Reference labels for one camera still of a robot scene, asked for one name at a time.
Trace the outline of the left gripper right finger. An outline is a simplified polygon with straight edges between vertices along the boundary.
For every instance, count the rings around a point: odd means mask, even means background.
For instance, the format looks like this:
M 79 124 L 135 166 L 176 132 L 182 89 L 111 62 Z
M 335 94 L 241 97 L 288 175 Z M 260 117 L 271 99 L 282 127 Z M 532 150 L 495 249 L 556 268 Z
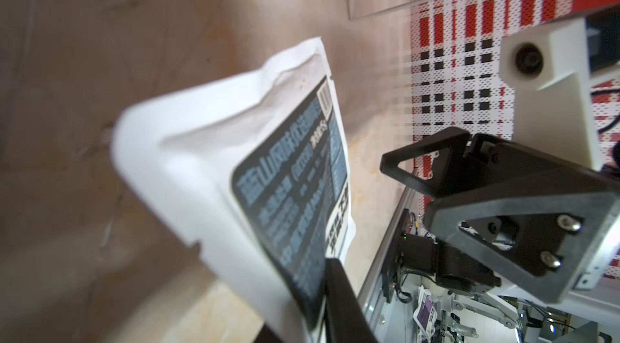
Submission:
M 325 324 L 332 343 L 377 342 L 340 260 L 325 260 Z

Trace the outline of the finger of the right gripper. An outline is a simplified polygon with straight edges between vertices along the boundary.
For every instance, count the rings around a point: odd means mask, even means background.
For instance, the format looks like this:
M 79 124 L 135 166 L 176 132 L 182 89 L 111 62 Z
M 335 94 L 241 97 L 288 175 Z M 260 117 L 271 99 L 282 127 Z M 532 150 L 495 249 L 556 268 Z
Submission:
M 545 303 L 590 291 L 619 246 L 619 174 L 508 141 L 478 141 L 466 151 L 448 195 L 424 224 L 457 248 Z
M 461 128 L 448 127 L 432 136 L 382 155 L 379 170 L 384 175 L 423 194 L 439 199 L 455 193 L 456 184 L 464 168 L 465 150 L 470 133 Z M 417 174 L 400 167 L 409 160 L 420 160 L 429 167 L 429 173 Z

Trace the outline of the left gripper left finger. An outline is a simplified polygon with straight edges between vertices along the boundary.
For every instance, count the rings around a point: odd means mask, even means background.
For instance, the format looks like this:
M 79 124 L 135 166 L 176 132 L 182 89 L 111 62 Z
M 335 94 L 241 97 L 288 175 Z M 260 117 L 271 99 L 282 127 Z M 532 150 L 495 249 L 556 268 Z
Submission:
M 283 341 L 268 325 L 263 325 L 253 343 L 282 343 Z

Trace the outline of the grey coffee bag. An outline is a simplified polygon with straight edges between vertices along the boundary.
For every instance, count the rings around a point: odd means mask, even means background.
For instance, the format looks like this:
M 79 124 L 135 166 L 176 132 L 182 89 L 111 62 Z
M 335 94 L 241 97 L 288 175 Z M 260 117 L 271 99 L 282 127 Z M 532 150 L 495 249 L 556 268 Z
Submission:
M 323 41 L 127 108 L 116 171 L 284 342 L 324 342 L 326 262 L 355 238 L 350 163 Z

